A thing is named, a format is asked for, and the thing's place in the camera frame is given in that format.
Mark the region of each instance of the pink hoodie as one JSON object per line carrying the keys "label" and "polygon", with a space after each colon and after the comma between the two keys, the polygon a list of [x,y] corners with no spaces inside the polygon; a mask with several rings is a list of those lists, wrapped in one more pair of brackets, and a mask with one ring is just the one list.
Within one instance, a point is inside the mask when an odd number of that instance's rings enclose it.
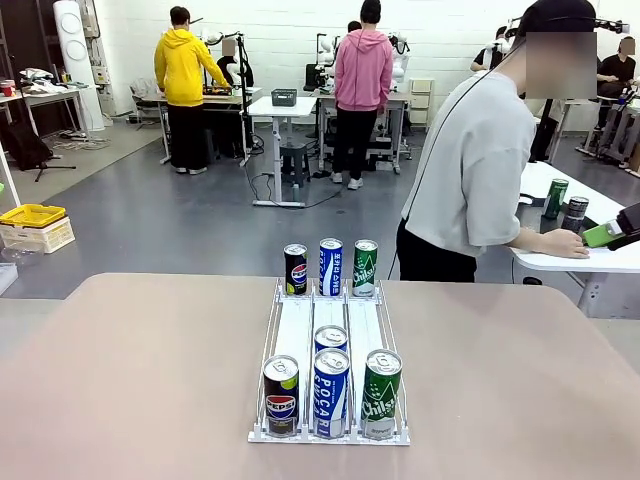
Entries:
{"label": "pink hoodie", "polygon": [[389,100],[393,54],[389,38],[376,30],[355,30],[340,44],[336,100],[343,110],[365,112]]}

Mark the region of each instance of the person in yellow hoodie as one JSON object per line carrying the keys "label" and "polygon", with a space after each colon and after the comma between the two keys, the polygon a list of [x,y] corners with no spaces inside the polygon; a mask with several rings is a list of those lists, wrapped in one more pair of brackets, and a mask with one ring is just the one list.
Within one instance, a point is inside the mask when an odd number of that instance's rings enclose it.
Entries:
{"label": "person in yellow hoodie", "polygon": [[173,29],[160,39],[154,63],[169,104],[171,164],[178,173],[197,175],[207,171],[201,66],[219,85],[229,84],[202,40],[189,31],[190,20],[186,8],[171,9]]}

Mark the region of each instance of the hood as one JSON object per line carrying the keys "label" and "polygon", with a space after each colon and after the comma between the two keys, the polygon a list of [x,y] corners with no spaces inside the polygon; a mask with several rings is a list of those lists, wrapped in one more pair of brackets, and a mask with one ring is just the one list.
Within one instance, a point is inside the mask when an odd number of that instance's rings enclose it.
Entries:
{"label": "hood", "polygon": [[195,35],[187,30],[171,29],[162,37],[162,41],[169,48],[178,48],[196,39]]}
{"label": "hood", "polygon": [[377,30],[354,30],[347,35],[347,39],[361,53],[366,53],[381,43],[389,41],[389,37]]}

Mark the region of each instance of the can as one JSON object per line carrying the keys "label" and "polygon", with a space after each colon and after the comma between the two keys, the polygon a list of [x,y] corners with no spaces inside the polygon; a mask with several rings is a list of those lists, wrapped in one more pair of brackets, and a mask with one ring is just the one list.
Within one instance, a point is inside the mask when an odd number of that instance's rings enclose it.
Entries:
{"label": "can", "polygon": [[325,325],[316,330],[315,344],[316,353],[325,348],[337,348],[343,352],[347,351],[347,331],[335,325]]}
{"label": "can", "polygon": [[313,362],[313,431],[323,438],[340,438],[347,428],[349,357],[327,348]]}
{"label": "can", "polygon": [[367,356],[362,395],[362,435],[372,440],[391,438],[395,428],[402,359],[390,350]]}
{"label": "can", "polygon": [[297,243],[284,247],[285,282],[289,295],[307,293],[307,247]]}
{"label": "can", "polygon": [[340,295],[342,279],[342,242],[325,238],[320,242],[320,295]]}
{"label": "can", "polygon": [[571,200],[569,200],[569,206],[567,207],[567,213],[562,221],[562,228],[579,234],[580,229],[582,228],[582,223],[584,222],[584,217],[587,215],[588,206],[588,198],[571,197]]}
{"label": "can", "polygon": [[371,297],[375,290],[378,244],[373,240],[358,240],[353,260],[353,294]]}
{"label": "can", "polygon": [[269,435],[296,435],[300,412],[298,362],[293,357],[276,355],[264,363],[262,375]]}
{"label": "can", "polygon": [[549,194],[544,202],[544,213],[542,214],[544,218],[548,218],[549,220],[558,218],[568,188],[569,182],[562,178],[556,178],[551,182]]}

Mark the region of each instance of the black shirt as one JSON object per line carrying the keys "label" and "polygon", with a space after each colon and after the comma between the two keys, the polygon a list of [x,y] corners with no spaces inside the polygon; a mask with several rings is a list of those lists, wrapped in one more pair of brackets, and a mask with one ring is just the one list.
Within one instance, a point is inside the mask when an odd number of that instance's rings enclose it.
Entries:
{"label": "black shirt", "polygon": [[635,70],[636,61],[633,58],[627,57],[622,62],[618,54],[615,54],[604,59],[602,65],[598,68],[598,73],[600,75],[615,75],[621,83],[627,83],[633,79]]}
{"label": "black shirt", "polygon": [[[504,58],[503,54],[501,54],[497,50],[494,50],[492,55],[491,55],[491,66],[489,67],[489,70],[493,70],[498,65],[500,65],[500,62],[502,62],[503,58]],[[480,53],[478,54],[478,56],[473,61],[475,63],[477,63],[478,65],[482,65],[484,63],[484,49],[480,50]]]}

